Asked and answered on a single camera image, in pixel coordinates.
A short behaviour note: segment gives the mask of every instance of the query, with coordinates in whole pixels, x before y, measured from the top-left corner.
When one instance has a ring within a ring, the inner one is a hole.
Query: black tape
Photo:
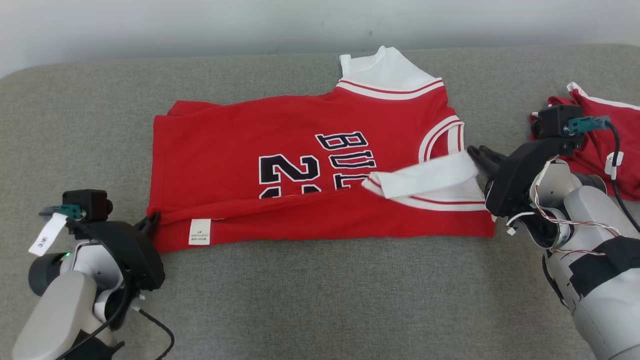
[[[640,268],[638,239],[617,236],[601,243],[593,251],[606,256],[586,254],[569,265],[573,272],[569,281],[581,297],[629,269]]]
[[[551,275],[549,275],[549,270],[547,269],[547,257],[544,255],[542,256],[542,272],[545,274],[545,278],[547,278],[547,281],[549,285],[551,285],[551,288],[556,292],[556,295],[558,295],[558,298],[560,299],[562,305],[566,306],[566,304],[564,303],[564,296],[562,296],[562,292],[560,291],[557,282],[553,280],[553,278],[551,278]]]

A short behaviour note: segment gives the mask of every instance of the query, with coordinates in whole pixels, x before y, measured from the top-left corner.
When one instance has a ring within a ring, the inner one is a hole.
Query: white tag
[[[29,248],[29,252],[43,256],[47,250],[51,247],[51,244],[56,240],[58,234],[67,223],[67,216],[60,213],[53,213],[49,222],[44,225],[40,235],[36,239],[36,242]]]
[[[211,219],[198,218],[191,221],[189,245],[209,245],[211,243]]]
[[[618,166],[622,165],[622,158],[625,156],[625,153],[618,151],[618,158],[616,159],[617,164],[613,163],[613,154],[614,152],[607,156],[607,161],[604,165],[604,172],[607,175],[611,175],[612,180],[615,180],[618,173]]]

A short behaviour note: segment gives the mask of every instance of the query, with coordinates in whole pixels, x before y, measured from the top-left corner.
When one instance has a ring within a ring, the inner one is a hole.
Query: white trim
[[[460,124],[458,128],[458,142],[460,143],[460,151],[465,150],[465,123]]]
[[[369,176],[369,179],[379,184],[387,199],[440,192],[439,199],[436,197],[425,199],[460,201],[466,199],[464,196],[461,198],[458,192],[464,193],[467,189],[458,185],[466,183],[469,179],[475,179],[477,174],[478,169],[471,156],[461,151],[394,172],[375,172]]]
[[[441,156],[393,173],[374,172],[362,186],[388,200],[433,211],[485,211],[477,168],[466,152]]]
[[[376,195],[383,196],[382,189],[376,186],[369,179],[362,181],[362,186],[375,193]],[[389,199],[399,204],[409,206],[411,208],[432,210],[432,211],[486,211],[484,203],[482,204],[439,204],[435,202],[429,202],[425,197],[420,197],[423,200],[415,199],[415,197],[396,197]]]
[[[449,130],[447,131],[447,153],[448,154],[455,154],[456,152],[459,152],[460,150],[460,141],[458,138],[458,129],[461,127],[462,125],[457,125],[457,126],[452,126],[449,128]]]
[[[589,95],[587,95],[586,92],[584,92],[584,90],[578,84],[573,83],[573,82],[569,83],[566,86],[566,89],[569,90],[569,92],[571,92],[573,90],[578,90],[578,94],[582,95],[586,99],[591,100],[593,102],[598,102],[600,104],[605,104],[605,105],[611,105],[611,106],[615,106],[617,108],[628,108],[628,109],[633,109],[633,110],[640,111],[640,106],[627,104],[625,102],[605,100],[605,99],[601,99],[599,97],[590,97]]]
[[[351,54],[340,55],[340,67],[342,68],[342,76],[347,76],[351,73]]]
[[[348,80],[345,79],[346,81],[349,81],[351,83],[356,83],[355,81],[352,80]],[[336,85],[335,87],[337,88],[343,88],[345,90],[349,90],[350,92],[354,92],[356,94],[360,94],[360,95],[364,95],[367,97],[373,97],[375,99],[383,99],[383,100],[408,100],[408,99],[414,99],[418,96],[422,96],[432,90],[435,90],[437,88],[443,87],[444,84],[442,82],[438,82],[435,83],[431,86],[427,86],[426,88],[423,88],[422,90],[419,91],[412,91],[412,92],[402,92],[402,93],[392,93],[392,92],[384,92],[385,89],[380,89],[381,91],[378,91],[378,88],[373,88],[372,86],[369,85],[363,85],[366,86],[368,88],[372,88],[375,90],[369,90],[367,88],[362,88],[356,85],[352,85],[349,83],[346,83],[344,81],[340,81],[338,82],[338,85]]]
[[[442,135],[442,133],[444,133],[447,129],[450,129],[453,126],[457,125],[464,125],[464,122],[462,122],[459,117],[451,115],[450,117],[447,117],[443,121],[439,122],[436,126],[432,127],[427,135],[424,135],[424,138],[420,143],[420,148],[418,150],[418,162],[423,163],[427,161],[431,157],[431,150],[433,149],[433,145],[435,144],[436,140],[438,140],[438,136]]]

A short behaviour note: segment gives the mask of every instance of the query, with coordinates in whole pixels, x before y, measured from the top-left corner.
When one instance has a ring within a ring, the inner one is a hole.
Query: black cable
[[[154,318],[153,316],[149,315],[146,311],[142,310],[142,309],[138,309],[138,312],[140,314],[142,314],[142,316],[144,316],[145,318],[148,318],[149,320],[151,320],[151,322],[153,322],[154,324],[160,326],[160,328],[162,330],[164,330],[167,334],[169,334],[169,338],[171,338],[171,343],[169,344],[169,347],[166,348],[166,350],[156,358],[156,360],[160,360],[163,357],[165,357],[167,354],[169,354],[169,351],[171,351],[171,349],[173,348],[173,344],[175,344],[175,336],[173,335],[173,333],[171,332],[171,330],[169,330],[169,328],[160,322],[160,320]]]
[[[613,124],[611,124],[611,122],[605,121],[604,124],[609,129],[611,129],[611,132],[613,132],[613,137],[616,139],[616,148],[613,151],[613,164],[612,164],[612,167],[615,167],[616,164],[618,164],[618,153],[620,152],[620,134],[618,134],[618,129],[616,129],[616,127]],[[618,201],[618,204],[620,204],[620,208],[622,209],[622,212],[625,213],[625,215],[627,216],[631,224],[635,227],[635,229],[640,231],[640,226],[638,226],[638,223],[636,222],[634,217],[631,215],[631,213],[629,213],[629,210],[627,209],[625,203],[622,201],[622,198],[620,197],[620,191],[618,190],[618,182],[615,179],[611,179],[611,184],[613,187],[613,193],[616,196],[616,200]]]
[[[75,221],[75,220],[73,220],[71,218],[67,218],[67,223],[70,224],[73,227],[79,227],[87,235],[92,235],[92,234],[90,234],[91,231],[89,230],[89,228],[87,228],[86,226],[84,226],[84,224],[82,224],[82,223],[80,223],[78,221]],[[119,262],[116,261],[116,264],[120,268],[120,271],[122,272],[122,275],[124,277],[124,275],[125,275],[124,269],[120,266]],[[102,332],[104,329],[106,329],[116,318],[118,318],[118,316],[120,316],[120,314],[122,314],[123,311],[125,311],[127,309],[127,299],[129,298],[129,293],[131,292],[131,289],[129,289],[129,282],[126,279],[124,279],[123,283],[124,283],[124,296],[122,297],[122,301],[120,302],[120,305],[118,305],[118,309],[116,309],[116,311],[113,314],[111,314],[111,316],[107,319],[107,321],[102,323],[102,325],[100,325],[98,327],[98,329],[93,331],[86,338],[82,339],[79,343],[77,343],[74,346],[72,346],[69,350],[67,350],[64,353],[62,353],[62,355],[58,356],[56,358],[56,360],[63,360],[66,356],[71,354],[73,351],[75,351],[78,347],[80,347],[82,344],[87,342],[89,339],[96,337],[98,334],[100,334],[100,332]]]

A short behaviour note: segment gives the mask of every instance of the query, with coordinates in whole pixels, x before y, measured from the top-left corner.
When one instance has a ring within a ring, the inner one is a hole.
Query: gray table surface
[[[408,51],[442,76],[466,143],[510,153],[527,115],[575,81],[640,104],[640,48],[571,45]],[[0,358],[38,301],[26,277],[37,212],[100,188],[114,220],[145,214],[152,121],[179,99],[221,104],[321,94],[336,54],[49,65],[0,80]],[[640,206],[632,204],[636,216]],[[524,233],[406,240],[260,241],[163,256],[144,306],[177,342],[168,359],[590,359]],[[53,250],[70,249],[61,237]],[[153,359],[168,337],[130,313],[117,359]]]

